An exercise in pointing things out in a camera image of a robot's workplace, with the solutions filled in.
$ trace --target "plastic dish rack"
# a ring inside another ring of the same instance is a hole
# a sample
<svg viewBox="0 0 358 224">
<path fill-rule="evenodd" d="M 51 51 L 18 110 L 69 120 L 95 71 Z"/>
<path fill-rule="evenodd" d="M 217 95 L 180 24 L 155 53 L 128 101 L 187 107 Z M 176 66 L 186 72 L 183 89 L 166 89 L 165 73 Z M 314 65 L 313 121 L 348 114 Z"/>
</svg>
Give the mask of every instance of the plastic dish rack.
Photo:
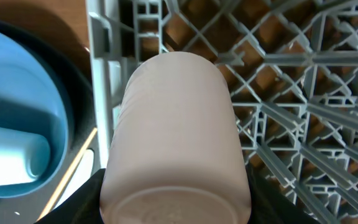
<svg viewBox="0 0 358 224">
<path fill-rule="evenodd" d="M 358 217 L 358 0 L 87 0 L 87 14 L 102 167 L 132 72 L 189 51 L 225 76 L 246 164 L 322 223 Z"/>
</svg>

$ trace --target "blue bowl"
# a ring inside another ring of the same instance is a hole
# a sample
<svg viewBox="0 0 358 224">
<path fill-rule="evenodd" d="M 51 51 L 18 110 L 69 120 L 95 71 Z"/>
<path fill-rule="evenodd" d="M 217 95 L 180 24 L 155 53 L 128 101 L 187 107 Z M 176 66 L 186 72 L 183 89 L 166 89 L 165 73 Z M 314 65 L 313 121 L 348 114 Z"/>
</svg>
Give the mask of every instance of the blue bowl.
<svg viewBox="0 0 358 224">
<path fill-rule="evenodd" d="M 34 52 L 2 34 L 0 127 L 41 134 L 51 148 L 49 165 L 39 180 L 0 186 L 0 198 L 26 195 L 47 184 L 62 165 L 74 129 L 68 94 L 53 70 Z"/>
</svg>

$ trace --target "gray dish rack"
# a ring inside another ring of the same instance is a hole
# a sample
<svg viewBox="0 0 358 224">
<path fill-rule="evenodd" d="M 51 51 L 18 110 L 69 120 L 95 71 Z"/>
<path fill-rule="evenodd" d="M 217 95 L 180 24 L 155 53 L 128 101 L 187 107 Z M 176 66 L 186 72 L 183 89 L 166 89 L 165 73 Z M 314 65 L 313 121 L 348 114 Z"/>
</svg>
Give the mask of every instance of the gray dish rack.
<svg viewBox="0 0 358 224">
<path fill-rule="evenodd" d="M 277 180 L 282 194 L 294 204 L 302 201 L 304 211 L 321 223 L 358 217 L 358 1 L 310 1 L 315 13 L 296 24 L 286 13 L 306 1 L 263 0 L 269 11 L 251 26 L 234 15 L 241 0 L 210 0 L 216 11 L 202 26 L 194 25 L 183 13 L 182 7 L 189 1 L 86 2 L 101 167 L 107 164 L 126 83 L 145 59 L 141 43 L 153 39 L 156 54 L 172 50 L 165 40 L 164 27 L 175 17 L 193 33 L 179 50 L 191 51 L 202 42 L 213 55 L 214 59 L 209 59 L 236 79 L 230 92 L 245 164 L 258 157 L 265 164 L 260 173 Z M 124 6 L 131 13 L 123 11 Z M 130 22 L 122 21 L 126 15 L 122 12 L 130 14 Z M 274 50 L 266 50 L 257 32 L 271 17 L 290 38 Z M 224 52 L 206 35 L 221 18 L 240 37 Z M 143 31 L 140 24 L 145 21 L 154 21 L 155 30 Z M 329 44 L 325 43 L 327 21 L 340 34 Z M 128 36 L 133 39 L 132 57 L 125 56 L 122 47 Z M 241 48 L 244 43 L 262 59 L 245 76 L 238 69 L 249 54 Z M 300 50 L 288 51 L 294 47 Z M 257 93 L 253 84 L 266 68 L 274 72 L 276 82 L 282 83 L 268 98 Z M 287 68 L 297 69 L 290 73 Z M 321 77 L 329 85 L 321 84 Z M 250 98 L 241 97 L 244 91 Z M 282 100 L 288 94 L 296 99 Z M 277 127 L 273 131 L 269 128 L 272 123 Z M 312 133 L 310 126 L 315 123 L 321 128 Z"/>
</svg>

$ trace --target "wooden stick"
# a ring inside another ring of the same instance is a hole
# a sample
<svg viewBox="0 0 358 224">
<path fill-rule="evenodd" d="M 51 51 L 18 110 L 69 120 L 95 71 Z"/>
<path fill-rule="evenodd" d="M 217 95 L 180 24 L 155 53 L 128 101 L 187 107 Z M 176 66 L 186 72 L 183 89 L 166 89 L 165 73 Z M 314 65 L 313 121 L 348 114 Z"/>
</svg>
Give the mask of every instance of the wooden stick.
<svg viewBox="0 0 358 224">
<path fill-rule="evenodd" d="M 38 217 L 37 221 L 40 220 L 42 217 L 46 216 L 52 210 L 53 206 L 56 204 L 56 201 L 59 199 L 59 196 L 62 194 L 62 191 L 66 187 L 68 181 L 71 179 L 75 169 L 77 168 L 78 164 L 81 161 L 82 156 L 84 155 L 88 146 L 91 144 L 91 141 L 97 132 L 98 132 L 98 129 L 94 128 L 92 130 L 91 134 L 89 134 L 88 138 L 85 140 L 84 144 L 82 145 L 80 151 L 77 153 L 73 162 L 68 167 L 65 175 L 62 177 L 59 184 L 57 185 L 55 191 L 53 192 L 52 196 L 50 197 L 44 210 L 42 210 L 41 215 Z"/>
</svg>

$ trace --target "blue dish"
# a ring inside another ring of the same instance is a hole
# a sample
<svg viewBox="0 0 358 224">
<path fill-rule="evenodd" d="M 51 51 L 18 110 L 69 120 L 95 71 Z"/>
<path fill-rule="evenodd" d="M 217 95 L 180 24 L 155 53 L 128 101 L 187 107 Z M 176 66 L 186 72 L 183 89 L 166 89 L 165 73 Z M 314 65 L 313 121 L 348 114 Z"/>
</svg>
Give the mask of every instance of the blue dish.
<svg viewBox="0 0 358 224">
<path fill-rule="evenodd" d="M 51 147 L 50 164 L 40 179 L 0 186 L 0 198 L 29 194 L 47 184 L 59 170 L 71 142 L 70 100 L 56 74 L 40 57 L 2 34 L 0 127 L 41 134 Z"/>
</svg>

